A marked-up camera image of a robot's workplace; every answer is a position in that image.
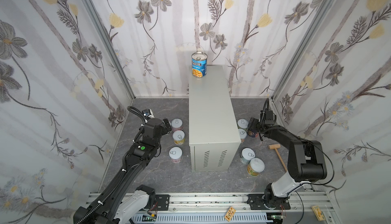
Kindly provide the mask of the green orange label can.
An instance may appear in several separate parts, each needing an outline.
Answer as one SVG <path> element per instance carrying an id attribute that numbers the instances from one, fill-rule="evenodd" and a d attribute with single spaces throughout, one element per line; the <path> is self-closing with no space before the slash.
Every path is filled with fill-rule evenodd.
<path id="1" fill-rule="evenodd" d="M 247 165 L 247 172 L 251 176 L 258 176 L 265 169 L 265 163 L 259 158 L 253 158 Z"/>

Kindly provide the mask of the blue label soup can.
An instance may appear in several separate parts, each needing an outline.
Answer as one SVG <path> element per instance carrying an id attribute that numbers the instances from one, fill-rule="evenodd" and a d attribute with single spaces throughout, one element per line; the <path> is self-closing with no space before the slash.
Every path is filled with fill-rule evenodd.
<path id="1" fill-rule="evenodd" d="M 207 72 L 207 54 L 195 52 L 191 56 L 191 72 L 194 77 L 203 78 Z"/>

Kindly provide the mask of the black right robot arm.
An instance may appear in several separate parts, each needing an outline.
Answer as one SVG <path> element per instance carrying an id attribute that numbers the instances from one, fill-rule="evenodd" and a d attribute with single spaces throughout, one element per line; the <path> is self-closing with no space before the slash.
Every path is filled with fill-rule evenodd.
<path id="1" fill-rule="evenodd" d="M 299 137 L 278 125 L 269 99 L 265 100 L 260 118 L 250 119 L 248 130 L 257 133 L 261 141 L 264 138 L 271 139 L 289 151 L 287 172 L 279 180 L 270 183 L 261 198 L 265 208 L 273 210 L 283 206 L 289 202 L 290 194 L 303 185 L 317 185 L 319 180 L 327 177 L 325 160 L 331 159 L 324 153 L 321 143 Z"/>

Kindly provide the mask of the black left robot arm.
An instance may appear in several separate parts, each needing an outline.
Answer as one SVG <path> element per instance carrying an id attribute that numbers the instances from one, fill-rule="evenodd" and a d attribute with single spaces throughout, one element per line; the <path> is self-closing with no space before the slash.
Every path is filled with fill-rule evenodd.
<path id="1" fill-rule="evenodd" d="M 150 161 L 161 152 L 161 138 L 172 131 L 167 118 L 157 119 L 150 109 L 143 111 L 133 106 L 127 110 L 142 120 L 133 144 L 122 158 L 122 167 L 105 190 L 87 207 L 79 207 L 73 216 L 75 224 L 126 224 L 140 210 L 156 205 L 155 189 L 139 186 L 125 198 L 129 186 Z"/>

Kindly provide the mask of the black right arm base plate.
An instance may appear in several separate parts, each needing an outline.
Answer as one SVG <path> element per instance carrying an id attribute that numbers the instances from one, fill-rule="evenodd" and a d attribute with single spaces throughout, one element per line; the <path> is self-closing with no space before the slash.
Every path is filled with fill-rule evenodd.
<path id="1" fill-rule="evenodd" d="M 287 198 L 279 198 L 274 195 L 249 194 L 246 202 L 251 210 L 290 210 L 291 206 Z"/>

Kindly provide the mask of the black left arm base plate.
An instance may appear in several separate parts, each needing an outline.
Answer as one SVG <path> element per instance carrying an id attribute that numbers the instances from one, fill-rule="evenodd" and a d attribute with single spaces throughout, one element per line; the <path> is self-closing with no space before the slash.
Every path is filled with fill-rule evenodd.
<path id="1" fill-rule="evenodd" d="M 155 196 L 155 204 L 152 208 L 153 211 L 168 211 L 170 204 L 169 194 L 157 194 Z"/>

